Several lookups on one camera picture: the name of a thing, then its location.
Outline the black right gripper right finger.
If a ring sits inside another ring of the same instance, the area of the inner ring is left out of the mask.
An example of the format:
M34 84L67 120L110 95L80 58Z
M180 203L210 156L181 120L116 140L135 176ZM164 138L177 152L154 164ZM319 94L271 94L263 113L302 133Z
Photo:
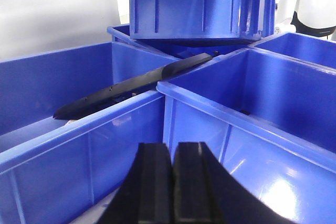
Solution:
M175 223L291 223L243 187L204 142L180 142L173 169Z

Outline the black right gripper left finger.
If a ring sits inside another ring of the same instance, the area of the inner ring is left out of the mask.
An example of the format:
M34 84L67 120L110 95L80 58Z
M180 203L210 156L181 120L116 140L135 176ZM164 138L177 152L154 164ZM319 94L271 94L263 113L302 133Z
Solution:
M132 166L97 223L173 223L173 178L163 143L140 143Z

